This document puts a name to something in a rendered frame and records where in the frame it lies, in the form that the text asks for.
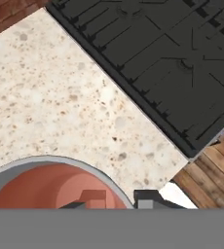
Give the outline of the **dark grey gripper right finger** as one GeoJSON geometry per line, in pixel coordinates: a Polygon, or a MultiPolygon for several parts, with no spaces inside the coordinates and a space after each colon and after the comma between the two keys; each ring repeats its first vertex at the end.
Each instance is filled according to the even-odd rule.
{"type": "Polygon", "coordinates": [[[136,209],[183,209],[183,206],[164,199],[157,190],[134,190],[133,198],[136,209]]]}

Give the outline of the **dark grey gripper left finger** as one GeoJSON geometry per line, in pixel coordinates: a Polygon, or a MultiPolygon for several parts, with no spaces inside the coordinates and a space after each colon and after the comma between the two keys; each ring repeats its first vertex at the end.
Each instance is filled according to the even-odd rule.
{"type": "Polygon", "coordinates": [[[66,205],[61,206],[61,209],[105,209],[106,208],[106,191],[105,190],[83,190],[81,196],[66,205]]]}

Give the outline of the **black hob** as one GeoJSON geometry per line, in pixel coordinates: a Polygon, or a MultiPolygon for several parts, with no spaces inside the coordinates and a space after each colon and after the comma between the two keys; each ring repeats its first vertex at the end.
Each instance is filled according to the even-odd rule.
{"type": "Polygon", "coordinates": [[[51,16],[191,159],[224,130],[224,0],[50,0],[51,16]]]}

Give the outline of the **grey round bowl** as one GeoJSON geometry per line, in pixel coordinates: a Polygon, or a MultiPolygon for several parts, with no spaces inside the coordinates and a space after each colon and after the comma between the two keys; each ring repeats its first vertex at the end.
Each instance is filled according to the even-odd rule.
{"type": "Polygon", "coordinates": [[[83,162],[80,160],[74,160],[72,158],[61,157],[61,156],[35,156],[27,157],[24,159],[14,160],[0,167],[0,190],[1,188],[13,180],[15,177],[20,175],[22,172],[39,165],[63,163],[67,165],[73,165],[77,168],[83,169],[86,172],[91,173],[96,178],[105,183],[112,191],[121,199],[127,209],[133,209],[133,205],[123,190],[103,171],[83,162]]]}

